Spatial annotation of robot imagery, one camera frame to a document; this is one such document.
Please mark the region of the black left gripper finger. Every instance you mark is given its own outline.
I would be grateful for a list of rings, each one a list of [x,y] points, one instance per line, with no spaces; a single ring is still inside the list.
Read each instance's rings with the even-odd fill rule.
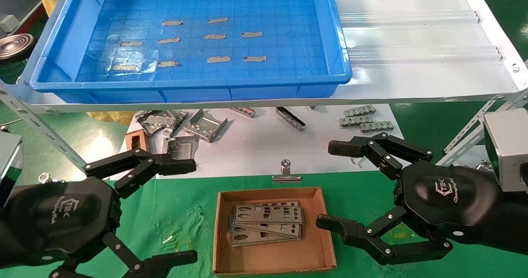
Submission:
[[[84,166],[88,177],[99,179],[126,172],[114,184],[114,190],[122,199],[131,196],[157,174],[189,174],[196,169],[196,161],[192,158],[174,160],[170,154],[152,154],[141,148],[119,153]]]

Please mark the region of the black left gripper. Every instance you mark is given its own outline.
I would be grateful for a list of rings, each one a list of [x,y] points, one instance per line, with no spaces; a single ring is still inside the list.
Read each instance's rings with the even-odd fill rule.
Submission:
[[[166,278],[197,262],[195,250],[140,261],[114,233],[120,216],[117,193],[97,178],[16,186],[6,203],[6,266],[85,263],[105,247],[128,267],[123,278]]]

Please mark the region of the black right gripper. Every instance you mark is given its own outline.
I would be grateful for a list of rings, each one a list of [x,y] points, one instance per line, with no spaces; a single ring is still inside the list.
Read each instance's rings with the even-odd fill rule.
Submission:
[[[379,265],[443,259],[453,249],[447,239],[462,244],[486,243],[486,222],[500,196],[500,186],[492,173],[433,165],[432,151],[387,133],[354,136],[350,141],[332,140],[328,153],[365,157],[390,180],[397,180],[397,206],[367,226],[326,214],[316,218],[319,229],[338,233],[343,244],[364,250]],[[396,158],[413,164],[403,167]],[[382,236],[402,221],[428,240],[386,243]]]

